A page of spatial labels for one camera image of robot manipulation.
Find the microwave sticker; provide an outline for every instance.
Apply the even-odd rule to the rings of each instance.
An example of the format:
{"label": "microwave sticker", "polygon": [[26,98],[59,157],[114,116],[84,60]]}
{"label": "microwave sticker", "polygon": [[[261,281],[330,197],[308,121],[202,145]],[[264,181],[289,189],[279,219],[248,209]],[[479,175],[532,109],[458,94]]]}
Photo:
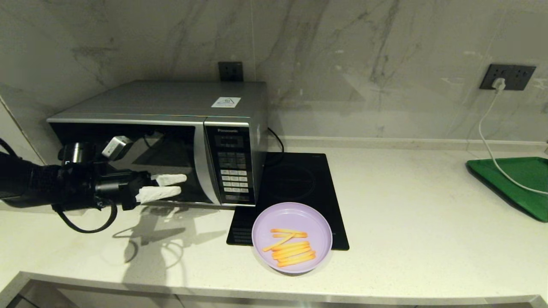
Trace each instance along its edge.
{"label": "microwave sticker", "polygon": [[211,105],[212,108],[236,108],[236,105],[238,105],[239,100],[242,98],[218,98],[213,105]]}

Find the marble backsplash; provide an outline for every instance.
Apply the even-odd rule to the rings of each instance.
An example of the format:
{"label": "marble backsplash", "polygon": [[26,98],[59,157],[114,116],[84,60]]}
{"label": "marble backsplash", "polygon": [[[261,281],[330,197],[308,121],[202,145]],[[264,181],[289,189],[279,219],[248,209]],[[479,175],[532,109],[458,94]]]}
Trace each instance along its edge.
{"label": "marble backsplash", "polygon": [[45,122],[135,79],[265,81],[280,135],[478,139],[490,63],[537,65],[489,139],[548,139],[543,0],[1,0],[0,96],[42,158]]}

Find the white power cord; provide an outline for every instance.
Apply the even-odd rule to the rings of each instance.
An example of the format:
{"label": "white power cord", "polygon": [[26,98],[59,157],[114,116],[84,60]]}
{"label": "white power cord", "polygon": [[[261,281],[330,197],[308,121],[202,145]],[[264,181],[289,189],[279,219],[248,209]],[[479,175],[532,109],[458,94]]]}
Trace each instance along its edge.
{"label": "white power cord", "polygon": [[493,97],[493,101],[491,102],[491,106],[489,106],[489,109],[485,112],[485,114],[483,115],[483,117],[481,118],[481,120],[479,121],[479,125],[478,125],[478,130],[479,130],[479,136],[481,137],[481,140],[483,140],[483,144],[485,144],[485,147],[487,148],[487,151],[489,152],[489,155],[491,156],[491,159],[493,160],[493,163],[495,164],[495,167],[507,178],[509,179],[512,183],[516,184],[517,186],[525,189],[525,190],[528,190],[528,191],[532,191],[532,192],[536,192],[536,193],[540,193],[542,195],[548,195],[548,192],[545,192],[545,191],[542,191],[542,190],[536,190],[536,189],[532,189],[532,188],[529,188],[529,187],[526,187],[526,186],[523,186],[521,185],[520,183],[518,183],[516,180],[514,180],[513,178],[511,178],[506,172],[504,172],[504,170],[499,166],[499,164],[496,162],[496,159],[495,157],[493,156],[493,152],[491,152],[491,148],[489,147],[489,145],[487,144],[487,141],[485,140],[485,138],[483,137],[483,134],[481,132],[481,124],[483,123],[483,120],[485,120],[485,118],[487,117],[487,115],[491,112],[491,109],[493,108],[493,106],[495,105],[495,102],[496,102],[496,99],[499,97],[499,95],[503,92],[504,88],[506,87],[506,84],[504,83],[504,78],[497,78],[495,79],[495,81],[493,82],[493,88],[495,88],[495,97]]}

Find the white countertop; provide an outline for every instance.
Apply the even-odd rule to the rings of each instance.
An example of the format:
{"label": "white countertop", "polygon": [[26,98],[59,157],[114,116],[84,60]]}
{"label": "white countertop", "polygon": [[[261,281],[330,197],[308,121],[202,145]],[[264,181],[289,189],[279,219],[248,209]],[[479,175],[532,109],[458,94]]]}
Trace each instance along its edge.
{"label": "white countertop", "polygon": [[[350,250],[333,251],[321,268],[284,276],[259,262],[252,247],[227,245],[231,210],[138,207],[93,235],[70,230],[55,214],[0,211],[0,306],[28,279],[364,304],[547,298],[548,224],[510,207],[467,172],[465,162],[487,158],[485,152],[289,150],[328,157]],[[71,219],[91,228],[107,216],[90,210]]]}

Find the induction cooktop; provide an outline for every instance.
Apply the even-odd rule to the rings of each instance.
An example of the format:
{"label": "induction cooktop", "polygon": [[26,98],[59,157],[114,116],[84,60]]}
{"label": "induction cooktop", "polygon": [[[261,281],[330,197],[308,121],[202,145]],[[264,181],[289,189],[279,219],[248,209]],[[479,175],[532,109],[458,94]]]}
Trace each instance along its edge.
{"label": "induction cooktop", "polygon": [[232,218],[230,245],[252,246],[251,229],[267,207],[299,202],[320,212],[333,233],[333,250],[348,250],[349,243],[325,154],[268,153],[256,207],[237,207]]}

